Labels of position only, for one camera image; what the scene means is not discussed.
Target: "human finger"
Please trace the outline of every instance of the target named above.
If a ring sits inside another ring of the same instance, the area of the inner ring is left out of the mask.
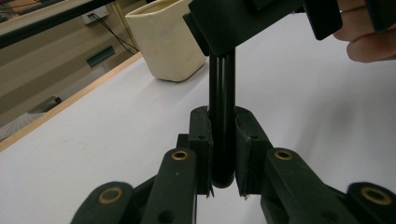
[[[364,0],[337,0],[341,11],[349,11],[358,7],[364,7]]]
[[[366,7],[341,13],[343,27],[334,33],[334,37],[344,41],[354,41],[363,35],[374,33]]]
[[[396,57],[396,29],[381,34],[365,35],[346,47],[349,58],[356,62],[371,63]]]

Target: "white table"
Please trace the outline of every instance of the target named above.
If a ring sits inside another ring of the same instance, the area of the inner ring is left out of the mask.
[[[354,63],[345,47],[289,15],[237,48],[236,103],[326,184],[396,192],[396,62]],[[0,223],[69,223],[96,187],[141,184],[207,104],[208,64],[172,83],[131,63],[0,153]],[[197,223],[263,222],[260,197],[239,198],[235,183],[198,199]]]

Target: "beige trash bin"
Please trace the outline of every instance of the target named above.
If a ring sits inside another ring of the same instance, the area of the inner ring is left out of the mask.
[[[148,69],[156,78],[183,81],[205,63],[205,55],[182,18],[189,12],[190,2],[158,0],[125,16]]]

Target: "black cable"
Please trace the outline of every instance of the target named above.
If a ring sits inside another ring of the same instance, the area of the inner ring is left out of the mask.
[[[99,18],[96,14],[93,13],[93,16],[102,23],[102,25],[104,25],[107,30],[113,34],[119,41],[122,41],[123,43],[125,43],[126,45],[128,45],[129,47],[135,49],[136,51],[139,51],[139,49],[136,49],[134,46],[130,45],[129,43],[125,42],[123,39],[119,38],[116,34],[114,34],[114,32],[111,30],[111,28],[105,23],[105,21],[103,21],[101,18]]]
[[[128,52],[130,52],[131,54],[133,54],[133,53],[132,53],[129,49],[127,49],[127,48],[124,46],[124,43],[125,43],[126,45],[128,45],[129,47],[133,48],[134,50],[139,51],[139,49],[135,48],[134,46],[128,44],[128,43],[127,43],[126,41],[124,41],[123,39],[119,38],[119,37],[111,30],[111,28],[105,23],[105,21],[103,21],[103,20],[102,20],[100,17],[98,17],[95,13],[92,13],[92,14],[88,15],[88,17],[94,17],[97,21],[99,21],[99,22],[100,22],[111,34],[113,34],[113,35],[117,38],[117,40],[120,42],[120,44],[121,44]]]

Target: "wall outlet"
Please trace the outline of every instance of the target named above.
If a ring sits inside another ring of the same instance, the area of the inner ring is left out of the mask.
[[[96,18],[92,15],[93,13],[96,14],[96,16],[98,16],[99,18],[103,18],[108,15],[106,6],[99,7],[80,16],[84,21],[84,24],[89,24],[93,21],[96,21]]]

